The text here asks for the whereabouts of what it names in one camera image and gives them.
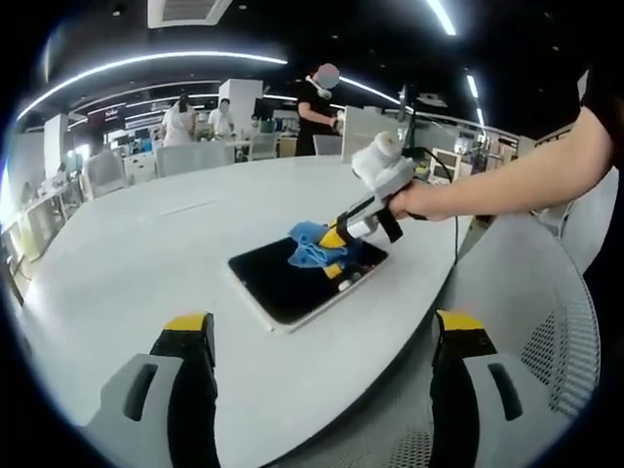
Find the black screen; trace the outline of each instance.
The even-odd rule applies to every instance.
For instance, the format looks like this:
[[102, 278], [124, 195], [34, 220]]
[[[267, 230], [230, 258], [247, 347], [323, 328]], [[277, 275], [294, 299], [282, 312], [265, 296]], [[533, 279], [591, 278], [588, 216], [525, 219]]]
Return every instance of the black screen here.
[[[284, 325], [297, 322], [339, 294], [336, 280], [330, 280], [323, 269], [289, 264], [295, 249], [296, 242], [287, 238], [229, 261], [234, 274], [266, 313]], [[370, 274], [387, 257], [386, 252], [364, 243], [357, 263]]]

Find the black shirt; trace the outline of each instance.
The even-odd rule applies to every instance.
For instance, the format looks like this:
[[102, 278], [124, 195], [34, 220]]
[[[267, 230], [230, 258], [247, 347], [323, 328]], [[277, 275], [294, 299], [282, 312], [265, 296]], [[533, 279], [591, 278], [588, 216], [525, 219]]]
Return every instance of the black shirt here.
[[[589, 72], [582, 105], [591, 110], [613, 142], [612, 162], [624, 168], [624, 73], [616, 57], [598, 57]], [[608, 362], [618, 340], [624, 336], [624, 313], [620, 291], [624, 264], [624, 182], [620, 175], [617, 199], [603, 247], [585, 272], [585, 282], [598, 316], [603, 362]]]
[[[310, 104], [310, 109], [314, 112], [332, 117], [331, 100], [320, 97], [317, 89], [308, 82], [301, 84], [297, 107], [303, 102]], [[329, 125], [311, 122], [299, 116], [299, 137], [296, 143], [296, 156], [313, 156], [316, 154], [312, 138], [314, 135], [334, 135], [334, 132]]]

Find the round white table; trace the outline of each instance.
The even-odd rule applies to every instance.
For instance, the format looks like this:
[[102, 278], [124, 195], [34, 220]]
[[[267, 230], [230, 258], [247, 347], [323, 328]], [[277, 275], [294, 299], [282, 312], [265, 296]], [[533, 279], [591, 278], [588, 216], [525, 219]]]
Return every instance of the round white table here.
[[[327, 222], [365, 194], [338, 158], [289, 158], [163, 178], [84, 205], [42, 259], [20, 321], [71, 421], [86, 424], [106, 380], [148, 353], [174, 316], [215, 317], [216, 448], [257, 467], [345, 411], [397, 356], [453, 263], [454, 221], [403, 221], [373, 278], [290, 334], [267, 331], [227, 261]], [[470, 219], [460, 219], [463, 242]]]

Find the blue cloth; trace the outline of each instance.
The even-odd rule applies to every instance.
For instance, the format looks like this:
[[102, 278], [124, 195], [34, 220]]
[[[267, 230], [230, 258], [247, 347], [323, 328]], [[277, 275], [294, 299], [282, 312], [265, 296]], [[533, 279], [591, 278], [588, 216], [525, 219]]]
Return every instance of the blue cloth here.
[[309, 221], [295, 226], [289, 236], [298, 243], [298, 246], [289, 258], [289, 264], [299, 268], [325, 268], [337, 263], [341, 268], [345, 268], [355, 261], [362, 246], [361, 241], [338, 249], [324, 249], [319, 246], [329, 230], [327, 226]]

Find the person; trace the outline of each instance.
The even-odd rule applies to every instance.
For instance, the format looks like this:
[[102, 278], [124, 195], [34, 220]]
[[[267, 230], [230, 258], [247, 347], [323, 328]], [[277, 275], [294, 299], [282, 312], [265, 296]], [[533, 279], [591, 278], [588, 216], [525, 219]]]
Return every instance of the person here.
[[195, 109], [188, 103], [188, 95], [182, 94], [166, 113], [161, 126], [163, 146], [176, 146], [193, 142], [195, 135]]
[[[452, 185], [413, 183], [390, 202], [395, 216], [442, 220], [528, 212], [574, 200], [595, 187], [611, 167], [624, 167], [624, 69], [606, 51], [602, 48], [590, 66], [580, 112], [565, 138], [538, 146], [498, 170]], [[624, 260], [623, 184], [620, 177], [604, 244], [584, 274], [598, 316], [603, 363], [624, 333], [624, 314], [618, 305], [618, 271]]]
[[218, 108], [211, 112], [208, 124], [213, 127], [213, 132], [220, 137], [229, 137], [234, 134], [234, 121], [230, 114], [230, 99], [222, 99]]
[[[297, 100], [299, 137], [296, 141], [295, 156], [316, 154], [314, 135], [335, 135], [336, 118], [332, 115], [332, 94], [319, 85], [321, 67], [314, 66], [311, 71], [306, 81], [301, 83]], [[320, 90], [326, 91], [323, 97]]]

